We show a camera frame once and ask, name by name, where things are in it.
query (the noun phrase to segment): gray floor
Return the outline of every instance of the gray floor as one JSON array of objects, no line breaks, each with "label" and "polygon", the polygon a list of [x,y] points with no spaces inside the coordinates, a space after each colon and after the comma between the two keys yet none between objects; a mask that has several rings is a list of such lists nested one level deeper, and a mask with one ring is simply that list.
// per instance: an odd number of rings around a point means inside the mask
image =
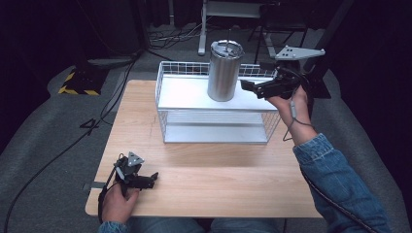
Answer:
[{"label": "gray floor", "polygon": [[[254,60],[257,39],[248,42],[250,32],[234,29],[231,33],[231,38],[244,47],[243,63],[253,63]],[[310,31],[304,47],[313,48],[322,33]],[[221,30],[209,33],[206,45],[225,39],[226,34]],[[295,35],[289,44],[295,46],[298,40],[299,35]],[[193,38],[155,52],[178,61],[208,62],[209,48],[206,48],[205,56],[198,56],[197,43],[198,38]],[[271,60],[264,48],[260,51],[260,61]],[[144,53],[129,78],[154,80],[161,60],[158,56]],[[41,168],[85,134],[86,129],[79,128],[81,124],[91,118],[100,118],[125,71],[125,68],[111,70],[100,96],[58,94],[72,68],[68,67],[50,81],[51,98],[32,113],[0,156],[1,229],[14,197]],[[360,124],[340,99],[336,78],[327,72],[324,79],[332,98],[316,100],[313,124],[346,154],[381,200],[390,216],[392,230],[410,232],[403,199],[394,180]],[[112,111],[105,119],[113,122],[115,117],[116,111]],[[88,186],[94,179],[110,130],[110,124],[100,124],[90,136],[85,136],[57,158],[22,192],[12,211],[9,232],[96,231],[98,220],[85,213],[85,204]],[[326,224],[322,219],[290,218],[287,232],[326,232]]]}]

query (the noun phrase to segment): denim jacket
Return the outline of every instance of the denim jacket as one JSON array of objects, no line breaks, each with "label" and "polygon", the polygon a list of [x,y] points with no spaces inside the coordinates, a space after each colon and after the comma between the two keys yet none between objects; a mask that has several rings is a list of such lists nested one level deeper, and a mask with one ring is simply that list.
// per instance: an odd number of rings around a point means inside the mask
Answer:
[{"label": "denim jacket", "polygon": [[[302,171],[334,203],[361,219],[376,232],[391,232],[386,213],[365,183],[335,150],[325,135],[293,148]],[[330,206],[311,188],[315,207],[328,224],[327,232],[365,232],[357,223]],[[118,222],[103,222],[99,233],[127,232]]]}]

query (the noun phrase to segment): person's left hand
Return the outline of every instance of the person's left hand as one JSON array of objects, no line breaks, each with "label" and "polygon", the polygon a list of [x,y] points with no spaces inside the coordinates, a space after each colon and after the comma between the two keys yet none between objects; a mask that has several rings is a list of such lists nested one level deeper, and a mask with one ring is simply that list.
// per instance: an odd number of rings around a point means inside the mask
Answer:
[{"label": "person's left hand", "polygon": [[103,202],[103,221],[116,221],[126,224],[139,196],[139,189],[133,188],[121,194],[120,184],[116,183],[109,189]]}]

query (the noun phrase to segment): wooden table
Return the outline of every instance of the wooden table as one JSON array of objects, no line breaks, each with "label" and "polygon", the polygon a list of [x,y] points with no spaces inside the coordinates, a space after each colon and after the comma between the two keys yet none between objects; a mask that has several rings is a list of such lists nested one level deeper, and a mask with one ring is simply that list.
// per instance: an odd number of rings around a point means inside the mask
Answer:
[{"label": "wooden table", "polygon": [[[107,181],[120,153],[146,161],[139,175],[159,172],[153,189],[140,192],[134,216],[321,217],[279,123],[267,145],[164,144],[154,81],[130,81],[122,97],[95,181]],[[101,189],[86,212],[97,216]]]}]

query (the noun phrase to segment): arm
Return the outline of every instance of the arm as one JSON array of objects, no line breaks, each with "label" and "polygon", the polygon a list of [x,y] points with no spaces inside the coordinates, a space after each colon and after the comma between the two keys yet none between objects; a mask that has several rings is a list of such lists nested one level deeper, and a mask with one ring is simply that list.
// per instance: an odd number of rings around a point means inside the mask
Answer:
[{"label": "arm", "polygon": [[[333,202],[375,231],[390,232],[381,204],[348,164],[345,156],[335,150],[323,134],[318,135],[310,126],[307,97],[301,87],[292,100],[298,121],[293,121],[292,118],[291,99],[268,99],[278,108],[283,122],[289,127],[295,143],[293,152],[302,171]],[[328,232],[364,232],[357,223],[329,205],[312,187],[311,192],[318,212],[328,223]]]},{"label": "arm", "polygon": [[127,192],[126,197],[123,197],[120,185],[114,184],[104,199],[103,223],[100,225],[98,232],[127,232],[126,223],[131,216],[138,196],[139,190],[133,189],[132,192]]}]

